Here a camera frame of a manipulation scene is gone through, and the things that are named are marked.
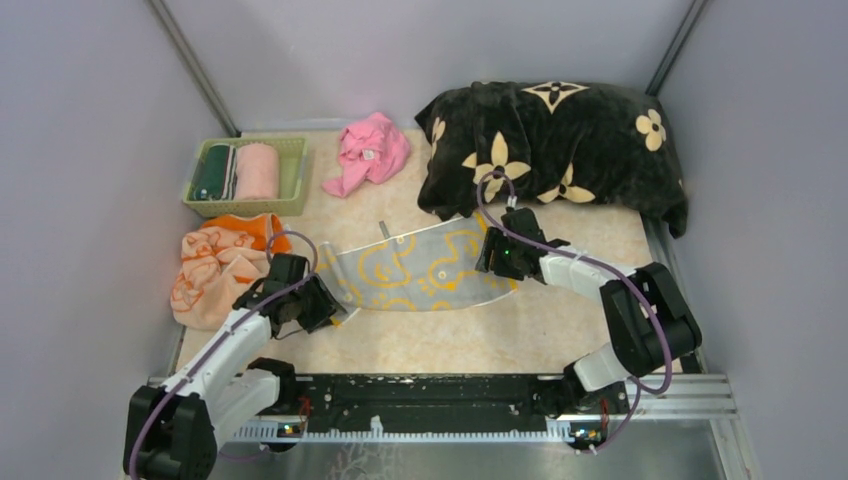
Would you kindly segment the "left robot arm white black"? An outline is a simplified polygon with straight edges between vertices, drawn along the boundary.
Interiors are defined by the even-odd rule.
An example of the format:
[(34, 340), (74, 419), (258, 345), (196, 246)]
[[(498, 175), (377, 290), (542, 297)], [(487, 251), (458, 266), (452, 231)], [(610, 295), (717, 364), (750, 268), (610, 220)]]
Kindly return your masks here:
[(294, 366), (257, 354), (289, 322), (312, 333), (342, 312), (314, 267), (300, 255), (273, 255), (199, 353), (160, 385), (134, 392), (123, 459), (130, 478), (206, 479), (252, 417), (302, 411)]

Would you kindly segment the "grey yellow duck towel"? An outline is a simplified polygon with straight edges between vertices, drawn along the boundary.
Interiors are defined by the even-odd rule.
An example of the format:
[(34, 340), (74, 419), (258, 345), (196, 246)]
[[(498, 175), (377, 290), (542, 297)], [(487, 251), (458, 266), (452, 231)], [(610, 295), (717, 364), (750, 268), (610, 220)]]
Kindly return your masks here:
[(331, 322), (365, 310), (461, 310), (510, 295), (515, 280), (476, 269), (486, 230), (475, 213), (344, 252), (321, 244), (317, 274), (342, 306)]

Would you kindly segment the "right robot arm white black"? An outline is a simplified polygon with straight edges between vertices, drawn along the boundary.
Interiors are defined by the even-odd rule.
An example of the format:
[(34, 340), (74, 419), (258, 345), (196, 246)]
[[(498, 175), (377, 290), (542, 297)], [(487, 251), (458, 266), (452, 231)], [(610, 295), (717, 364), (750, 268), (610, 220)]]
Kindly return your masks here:
[(546, 240), (528, 208), (510, 208), (487, 228), (476, 268), (564, 288), (602, 307), (608, 342), (563, 372), (563, 398), (576, 412), (590, 411), (604, 388), (666, 367), (702, 344), (700, 327), (665, 265), (615, 266), (567, 241)]

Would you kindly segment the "black floral pillow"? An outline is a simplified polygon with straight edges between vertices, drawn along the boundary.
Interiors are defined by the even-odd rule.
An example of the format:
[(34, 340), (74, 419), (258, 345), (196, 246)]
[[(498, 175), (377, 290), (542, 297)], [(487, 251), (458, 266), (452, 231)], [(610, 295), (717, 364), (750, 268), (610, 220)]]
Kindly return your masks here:
[(515, 194), (550, 204), (617, 204), (686, 233), (688, 199), (660, 101), (597, 82), (480, 82), (417, 115), (430, 144), (418, 207), (443, 220)]

